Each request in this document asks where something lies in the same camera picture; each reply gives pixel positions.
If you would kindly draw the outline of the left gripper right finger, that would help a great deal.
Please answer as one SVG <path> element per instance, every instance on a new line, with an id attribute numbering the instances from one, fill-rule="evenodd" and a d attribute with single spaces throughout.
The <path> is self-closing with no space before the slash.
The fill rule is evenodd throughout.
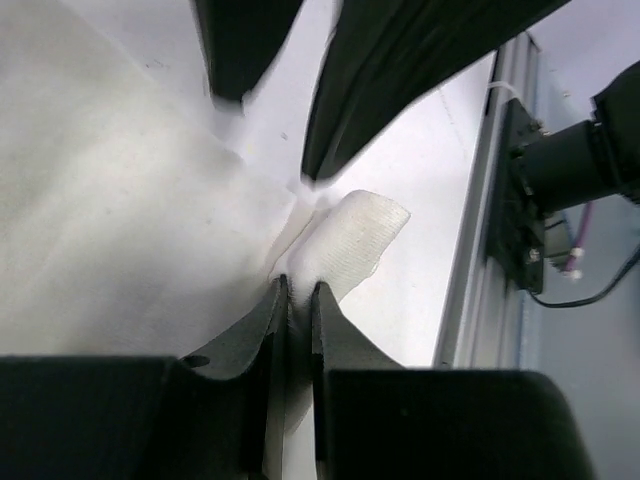
<path id="1" fill-rule="evenodd" d="M 375 346 L 330 287 L 311 297 L 322 479 L 592 479 L 571 409 L 545 375 L 410 369 Z"/>

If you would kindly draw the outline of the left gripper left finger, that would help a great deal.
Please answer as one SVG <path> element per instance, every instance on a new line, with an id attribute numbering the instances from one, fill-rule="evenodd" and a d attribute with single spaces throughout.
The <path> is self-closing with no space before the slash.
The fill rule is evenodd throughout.
<path id="1" fill-rule="evenodd" d="M 5 479 L 278 479 L 288 288 L 193 353 L 5 356 Z"/>

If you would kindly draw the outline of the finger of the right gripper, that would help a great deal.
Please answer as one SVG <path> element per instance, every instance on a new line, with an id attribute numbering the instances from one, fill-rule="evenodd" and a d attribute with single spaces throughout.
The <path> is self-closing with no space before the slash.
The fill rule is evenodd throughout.
<path id="1" fill-rule="evenodd" d="M 551 0 L 345 1 L 320 71 L 301 175 L 338 175 L 414 100 L 562 7 Z"/>
<path id="2" fill-rule="evenodd" d="M 211 93 L 240 102 L 284 44 L 301 0 L 194 0 Z"/>

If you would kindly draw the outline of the white sock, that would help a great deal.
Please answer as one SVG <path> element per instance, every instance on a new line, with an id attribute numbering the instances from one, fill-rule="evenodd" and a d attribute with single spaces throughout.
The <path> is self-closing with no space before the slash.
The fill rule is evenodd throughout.
<path id="1" fill-rule="evenodd" d="M 285 273 L 285 430 L 308 433 L 314 285 L 348 295 L 410 217 L 380 193 L 314 199 L 274 182 L 63 3 L 2 3 L 3 354 L 182 356 Z"/>

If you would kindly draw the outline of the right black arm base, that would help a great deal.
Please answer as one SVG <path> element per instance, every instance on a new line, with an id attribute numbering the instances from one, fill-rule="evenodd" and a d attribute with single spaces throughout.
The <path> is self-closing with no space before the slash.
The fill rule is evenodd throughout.
<path id="1" fill-rule="evenodd" d="M 543 214 L 525 193 L 520 157 L 542 138 L 541 127 L 517 99 L 505 104 L 495 163 L 486 255 L 518 289 L 543 291 L 545 261 L 562 270 L 573 248 L 566 214 Z"/>

